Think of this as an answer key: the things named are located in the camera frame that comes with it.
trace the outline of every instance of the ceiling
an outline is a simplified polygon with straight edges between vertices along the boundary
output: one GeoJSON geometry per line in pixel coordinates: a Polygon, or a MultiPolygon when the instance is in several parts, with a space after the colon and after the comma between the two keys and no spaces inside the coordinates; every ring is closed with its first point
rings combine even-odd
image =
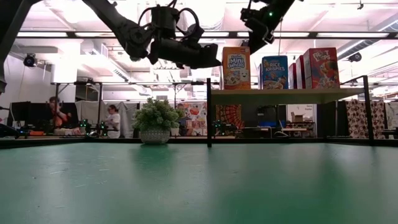
{"type": "MultiPolygon", "coordinates": [[[[156,4],[166,5],[164,0],[119,0],[116,9],[133,21],[137,21],[142,11],[156,4]]],[[[359,0],[305,0],[296,1],[285,16],[276,31],[379,31],[391,23],[398,21],[398,0],[362,0],[364,7],[357,10],[359,0]]],[[[192,8],[199,17],[201,26],[207,30],[241,31],[247,30],[240,21],[240,11],[248,6],[248,0],[179,0],[176,8],[192,8]]],[[[263,3],[254,3],[252,8],[260,9],[263,3]]],[[[144,16],[143,24],[150,20],[149,13],[144,16]]],[[[193,23],[192,16],[184,14],[178,23],[180,27],[187,27],[193,23]]],[[[51,30],[51,31],[109,31],[104,23],[97,18],[94,12],[82,1],[72,0],[44,0],[32,7],[22,30],[51,30]]],[[[17,45],[23,46],[55,46],[59,49],[67,48],[66,42],[82,40],[31,40],[17,39],[17,45]]],[[[112,59],[131,77],[145,82],[153,81],[154,68],[148,60],[139,62],[130,61],[128,55],[120,49],[116,39],[95,39],[94,44],[103,44],[109,49],[109,58],[112,59]]],[[[218,57],[221,57],[223,47],[239,46],[238,39],[203,40],[216,42],[219,45],[218,57]]],[[[275,40],[254,53],[251,57],[252,82],[257,81],[256,67],[261,58],[266,55],[288,55],[292,63],[295,56],[303,54],[310,47],[336,47],[339,52],[357,43],[357,40],[275,40]]],[[[398,59],[396,54],[398,40],[382,40],[363,49],[363,59],[360,62],[350,63],[339,61],[340,79],[349,80],[358,75],[371,75],[373,80],[391,82],[398,75],[398,59]]],[[[83,65],[95,70],[94,65],[83,65]]],[[[85,69],[80,69],[80,75],[87,75],[85,69]]],[[[217,79],[220,69],[214,68],[206,72],[204,77],[212,76],[217,79]]],[[[180,78],[192,79],[189,69],[180,72],[180,78]]]]}

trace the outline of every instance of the mini-wheats cereal box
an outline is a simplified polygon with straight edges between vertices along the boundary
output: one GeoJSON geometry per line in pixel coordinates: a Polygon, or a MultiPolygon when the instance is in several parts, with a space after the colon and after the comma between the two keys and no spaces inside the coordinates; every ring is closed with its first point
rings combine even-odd
{"type": "Polygon", "coordinates": [[[267,56],[262,58],[263,89],[288,89],[289,73],[287,56],[267,56]]]}
{"type": "Polygon", "coordinates": [[[304,57],[300,55],[296,61],[296,72],[297,72],[297,88],[305,88],[305,70],[304,70],[304,57]]]}
{"type": "Polygon", "coordinates": [[[289,66],[289,88],[297,89],[296,63],[293,63],[289,66]]]}
{"type": "Polygon", "coordinates": [[[308,49],[304,70],[306,88],[340,88],[336,48],[308,49]]]}
{"type": "Polygon", "coordinates": [[[249,47],[224,47],[223,84],[225,90],[250,90],[249,47]]]}

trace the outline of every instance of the person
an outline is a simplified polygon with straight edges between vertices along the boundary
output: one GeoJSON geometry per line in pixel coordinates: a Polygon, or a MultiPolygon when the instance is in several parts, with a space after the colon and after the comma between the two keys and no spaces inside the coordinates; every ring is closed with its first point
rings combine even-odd
{"type": "Polygon", "coordinates": [[[179,103],[177,105],[177,109],[182,111],[183,114],[185,115],[184,117],[179,119],[179,123],[180,123],[180,130],[179,130],[179,134],[180,136],[191,136],[193,129],[192,128],[187,128],[187,121],[190,121],[191,118],[189,118],[186,114],[185,114],[185,107],[182,103],[179,103]]]}
{"type": "Polygon", "coordinates": [[[66,126],[72,118],[72,114],[68,113],[67,111],[62,109],[61,105],[58,105],[57,108],[55,108],[55,105],[59,101],[60,101],[60,99],[57,99],[55,96],[52,96],[49,99],[50,110],[51,110],[51,115],[52,115],[51,122],[53,122],[53,119],[55,118],[55,127],[56,128],[66,126]]]}
{"type": "Polygon", "coordinates": [[[108,136],[110,138],[119,138],[120,137],[120,114],[119,110],[114,105],[108,106],[109,116],[106,118],[105,124],[108,126],[108,136]]]}

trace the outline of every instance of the froot loops cereal box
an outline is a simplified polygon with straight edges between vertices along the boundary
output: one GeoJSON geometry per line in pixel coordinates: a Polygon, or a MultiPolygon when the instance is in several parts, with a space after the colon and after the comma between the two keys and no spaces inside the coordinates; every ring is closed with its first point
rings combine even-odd
{"type": "Polygon", "coordinates": [[[288,89],[289,68],[287,56],[267,56],[262,58],[263,89],[288,89]]]}
{"type": "Polygon", "coordinates": [[[250,90],[249,47],[224,47],[222,83],[225,90],[250,90]]]}
{"type": "Polygon", "coordinates": [[[336,48],[308,49],[304,70],[306,88],[340,88],[336,48]]]}

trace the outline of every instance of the white wall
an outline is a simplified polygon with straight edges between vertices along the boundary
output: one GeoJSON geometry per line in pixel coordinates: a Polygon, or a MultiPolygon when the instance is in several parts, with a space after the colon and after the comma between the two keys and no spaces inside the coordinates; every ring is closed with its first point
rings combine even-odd
{"type": "MultiPolygon", "coordinates": [[[[51,73],[41,68],[30,69],[18,58],[8,56],[4,62],[7,82],[6,92],[0,95],[0,106],[8,108],[11,102],[31,101],[44,103],[55,95],[55,86],[50,84],[51,73]]],[[[0,111],[0,118],[5,120],[8,111],[0,111]]]]}

